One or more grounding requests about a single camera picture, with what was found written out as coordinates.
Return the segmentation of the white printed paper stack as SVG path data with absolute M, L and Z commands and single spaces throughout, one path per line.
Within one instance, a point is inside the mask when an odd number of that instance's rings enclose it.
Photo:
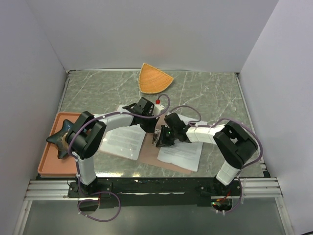
M 198 171 L 202 142 L 186 143 L 175 140 L 170 147 L 161 147 L 157 159 L 193 172 Z

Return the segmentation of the pink brown file folder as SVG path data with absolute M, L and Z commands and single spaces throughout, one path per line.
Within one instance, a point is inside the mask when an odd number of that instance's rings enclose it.
M 160 148 L 153 146 L 152 140 L 153 140 L 153 134 L 146 133 L 142 146 L 141 146 L 138 159 L 137 159 L 140 163 L 156 166 L 156 167 L 167 169 L 167 170 L 172 170 L 172 171 L 187 174 L 187 175 L 192 173 L 192 171 L 188 169 L 184 169 L 184 168 L 181 168 L 179 166 L 176 166 L 170 163 L 159 161 L 157 157 L 158 157 Z

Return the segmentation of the white printed paper sheet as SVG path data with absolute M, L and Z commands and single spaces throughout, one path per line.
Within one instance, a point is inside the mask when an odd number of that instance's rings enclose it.
M 101 119 L 106 129 L 99 151 L 137 160 L 146 133 L 139 125 L 130 125 L 133 116 L 125 114 L 127 110 L 119 106 L 114 113 L 105 114 Z

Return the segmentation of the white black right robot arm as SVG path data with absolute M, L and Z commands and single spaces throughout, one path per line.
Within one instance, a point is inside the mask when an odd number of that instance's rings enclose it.
M 166 115 L 164 121 L 165 124 L 153 134 L 152 144 L 156 147 L 173 146 L 176 140 L 185 143 L 209 143 L 218 147 L 224 157 L 224 163 L 215 176 L 214 183 L 214 191 L 219 195 L 230 191 L 231 182 L 259 149 L 253 132 L 234 120 L 229 119 L 222 125 L 218 121 L 211 126 L 194 122 L 186 124 L 178 114 L 172 113 Z

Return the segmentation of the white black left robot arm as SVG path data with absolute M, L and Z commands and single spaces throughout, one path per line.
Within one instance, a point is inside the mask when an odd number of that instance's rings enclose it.
M 139 125 L 146 133 L 153 133 L 163 109 L 159 99 L 152 103 L 142 97 L 137 103 L 98 117 L 87 111 L 81 113 L 65 140 L 68 144 L 67 153 L 75 159 L 76 181 L 82 194 L 91 197 L 97 191 L 93 156 L 102 142 L 104 133 L 134 125 Z

